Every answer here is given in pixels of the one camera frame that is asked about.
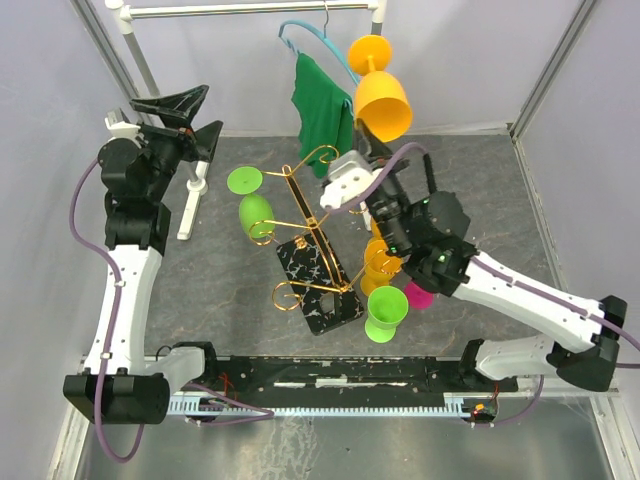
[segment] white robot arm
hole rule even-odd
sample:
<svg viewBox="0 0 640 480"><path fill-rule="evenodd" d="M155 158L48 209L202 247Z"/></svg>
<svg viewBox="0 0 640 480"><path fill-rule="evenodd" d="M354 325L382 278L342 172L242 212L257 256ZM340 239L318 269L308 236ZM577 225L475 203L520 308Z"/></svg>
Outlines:
<svg viewBox="0 0 640 480"><path fill-rule="evenodd" d="M366 127L360 133L362 145L362 137L370 134ZM619 347L618 335L603 322L621 327L626 303L613 296L597 301L561 292L478 251L464 241L470 220L455 194L436 189L428 154L423 159L430 195L412 204L397 169L379 178L390 152L379 143L364 144L364 151L352 150L330 166L321 206L336 211L364 200L388 253L404 259L404 271L418 286L485 305L541 332L510 341L474 340L461 369L478 381L557 374L581 388L608 389Z"/></svg>
<svg viewBox="0 0 640 480"><path fill-rule="evenodd" d="M181 161L211 162L222 128L219 121L197 132L191 128L207 90L202 85L132 100L134 110L158 115L164 127L131 124L121 110L105 119L112 138L100 149L98 164L107 187L105 244L111 265L84 370L67 375L63 386L65 397L90 420L99 410L102 423L160 423L171 394L215 371L210 342L173 345L169 355L149 366L144 359L149 300L171 217L162 197Z"/></svg>

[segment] metal rack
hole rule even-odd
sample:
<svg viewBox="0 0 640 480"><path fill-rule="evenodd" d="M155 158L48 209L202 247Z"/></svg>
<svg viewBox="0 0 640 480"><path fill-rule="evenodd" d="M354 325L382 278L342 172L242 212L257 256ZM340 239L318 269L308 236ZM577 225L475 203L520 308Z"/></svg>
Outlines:
<svg viewBox="0 0 640 480"><path fill-rule="evenodd" d="M353 279L348 282L345 278L342 277L342 274L340 273L340 265L338 263L338 260L335 256L335 253L333 252L331 246L329 245L329 241L327 240L327 237L325 236L324 232L322 231L322 229L320 228L322 226L322 224L325 222L325 220L327 220L329 218L329 213L325 214L322 219L318 220L316 218L316 216L313 214L313 210L311 208L311 206L309 205L309 203L307 202L307 199L305 198L302 189L300 188L300 185L298 184L298 181L295 177L295 173L300 169L300 167L302 167L303 165L306 165L307 162L309 161L310 158L312 158L316 153L319 153L322 150L329 150L331 151L331 153L333 154L333 158L331 160L335 160L336 158L338 158L338 156L340 155L338 150L331 146L331 145L320 145L317 148L315 148L313 151L311 151L302 161L300 161L300 163L298 163L298 165L296 165L295 167L291 168L290 165L283 165L282 166L282 170L280 172L269 172L269 171L265 171L265 170L260 170L260 172L263 175L271 175L274 177L281 177L284 178L285 182L287 183L287 186L289 187L289 190L291 191L291 194L293 196L293 199L295 201L295 203L298 205L298 208L300 209L300 213L302 214L302 216L304 217L305 220L305 224L298 224L298 223L290 223L290 222L282 222L282 221L278 221L278 220L259 220L257 222L255 222L250 228L249 228L249 238L251 239L251 241L253 243L255 243L256 245L260 245L260 246L264 246L264 245L269 245L272 240L275 239L275 234L274 233L269 233L269 232L259 232L260 234L265 234L268 238L265 241L259 241L254 237L254 230L256 227L258 227L259 225L281 225L284 227L293 227L293 228L300 228L303 229L302 234L298 234L295 237L293 237L293 242L296 245L296 249L297 250L304 250L306 248L308 248L308 242L305 240L304 235L307 233L310 233L312 238L313 238L313 243L314 245L316 245L318 247L318 253L320 254L320 257L322 258L324 265L326 266L327 269L327 273L329 275L329 278L327 279L328 281L330 281L330 283L327 284L314 284L314 283L309 283L309 282L300 282L300 281L296 281L296 280L287 280L284 282L280 282L278 285L276 285L276 287L273 289L273 292L271 294L271 300L274 304L274 306L278 309L278 310L282 310L282 311L290 311L290 310L294 310L297 307L299 307L302 303L302 296L300 294L297 293L292 293L292 294L285 294L285 297L294 297L296 299L296 303L293 305L288 305L288 306L283 306L281 305L278 300L276 300L276 294L278 292L278 290L286 285L293 287L293 286L299 286L299 287L305 287L305 288L311 288L311 289L316 289L316 290L320 290L323 292L330 292L333 293L334 295L342 295L346 292L348 292L349 290L351 290L353 288L353 285L355 284L355 282L362 276L362 274L365 271L365 267L367 266L368 263L370 263L374 257L376 257L377 255L384 253L385 250L380 249L376 252L374 252L373 256L369 259L368 262L365 262L365 264L363 265L363 267L360 269L360 271L353 277ZM325 153L324 155L322 155L318 161L322 162L322 163L329 163L331 160L325 160L325 157L328 154ZM363 212L349 212L355 215L361 214Z"/></svg>
<svg viewBox="0 0 640 480"><path fill-rule="evenodd" d="M105 0L105 6L111 11L113 18L122 34L131 56L136 64L140 75L152 97L159 97L160 89L151 73L149 64L142 53L140 44L133 30L134 20L145 20L152 18L172 18L172 17L193 17L210 15L238 15L248 13L274 13L274 12L307 12L317 10L370 10L371 33L380 35L382 23L386 11L387 0L362 0L350 2L345 0L313 0L304 2L268 2L268 3L245 3L229 5L202 5L202 6L182 6L182 7L144 7L136 8L125 5L124 0ZM189 173L187 189L189 197L185 205L182 221L178 230L178 240L188 240L195 223L196 213L200 205L200 197L207 192L207 172L209 164L198 162L193 168L185 165Z"/></svg>

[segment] green cloth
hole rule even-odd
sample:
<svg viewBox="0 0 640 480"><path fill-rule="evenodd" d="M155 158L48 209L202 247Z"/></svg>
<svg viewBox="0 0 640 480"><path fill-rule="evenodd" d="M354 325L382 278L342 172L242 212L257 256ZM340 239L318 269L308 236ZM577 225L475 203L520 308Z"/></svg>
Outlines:
<svg viewBox="0 0 640 480"><path fill-rule="evenodd" d="M353 115L351 97L338 87L308 55L300 53L296 63L295 90L291 101L298 109L302 127L300 158L309 155L320 145L333 145L340 155L351 150ZM329 165L318 161L324 154L333 160L333 154L320 150L307 162L316 177L327 174Z"/></svg>

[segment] pink cup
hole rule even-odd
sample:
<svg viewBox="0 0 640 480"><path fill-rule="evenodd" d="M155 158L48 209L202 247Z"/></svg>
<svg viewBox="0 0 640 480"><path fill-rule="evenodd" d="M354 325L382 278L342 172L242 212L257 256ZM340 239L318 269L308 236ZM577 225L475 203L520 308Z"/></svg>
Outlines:
<svg viewBox="0 0 640 480"><path fill-rule="evenodd" d="M404 294L409 300L409 306L416 310L429 308L433 303L433 293L422 290L413 282L409 282L409 284L404 288Z"/></svg>

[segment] gold wire rack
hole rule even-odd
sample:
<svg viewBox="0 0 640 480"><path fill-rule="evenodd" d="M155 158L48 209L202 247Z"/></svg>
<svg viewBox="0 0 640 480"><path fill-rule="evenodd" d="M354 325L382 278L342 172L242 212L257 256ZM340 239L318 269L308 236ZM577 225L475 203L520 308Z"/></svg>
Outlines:
<svg viewBox="0 0 640 480"><path fill-rule="evenodd" d="M309 203L307 202L307 199L302 193L302 189L300 188L300 185L298 184L298 181L296 180L296 177L295 177L295 173L300 169L300 167L302 167L302 165L306 164L310 158L312 158L316 153L324 149L328 149L330 150L330 152L325 152L318 158L318 161L322 163L325 163L325 164L330 163L331 161L335 160L340 156L340 153L334 146L320 145L319 147L315 148L311 153L309 153L309 155L307 155L300 163L298 163L298 165L296 165L295 168L291 168L291 166L289 165L283 165L282 171L280 172L269 172L269 171L261 170L261 173L263 173L264 175L282 177L285 179L289 187L289 190L291 190L291 194L293 195L293 198L296 204L298 205L298 208L300 209L302 216L304 217L305 224L303 225L300 223L281 222L278 220L259 220L255 222L253 225L251 225L251 227L249 228L249 238L256 245L260 245L260 246L269 245L273 240L275 240L275 233L273 231L259 232L259 235L262 235L259 238L264 238L265 236L268 237L267 240L265 241L260 241L256 238L253 238L253 234L252 234L253 229L256 228L258 225L263 225L263 224L300 228L303 230L302 233L299 233L298 235L296 235L293 238L293 240L295 242L296 248L303 249L308 247L308 243L305 240L304 235L306 235L307 233L310 233L320 250L320 255L322 256L322 260L324 261L324 264L327 267L327 271L329 272L329 278L331 280L330 286L316 285L313 283L299 282L296 280L287 280L285 282L280 282L273 289L273 292L271 293L271 300L273 301L274 306L277 309L282 311L294 310L302 303L302 296L297 293L287 293L283 295L284 298L292 298L292 297L295 298L296 302L293 305L285 306L278 302L278 300L276 299L278 290L284 287L285 285L289 285L289 286L297 285L301 287L314 288L314 289L322 290L325 292L343 294L348 290L350 290L351 287L353 287L355 282L364 273L367 265L371 263L373 259L376 256L378 256L380 253L384 253L386 251L385 249L381 248L376 252L374 252L371 258L369 258L369 261L364 264L364 266L360 269L357 275L353 277L353 279L350 282L347 282L344 278L342 278L342 275L340 273L340 268L338 266L338 261L333 253L333 250L329 246L329 241L327 240L327 237L325 236L324 232L320 228L320 226L327 220L327 218L329 218L329 213L325 214L320 220L318 220L315 217L315 215L313 214L313 210L309 206ZM333 158L327 159L327 156L330 155L330 153L333 153ZM351 211L350 213L358 215L364 212L366 212L366 209L362 209L360 211ZM385 261L382 266L384 267L388 262L389 260Z"/></svg>

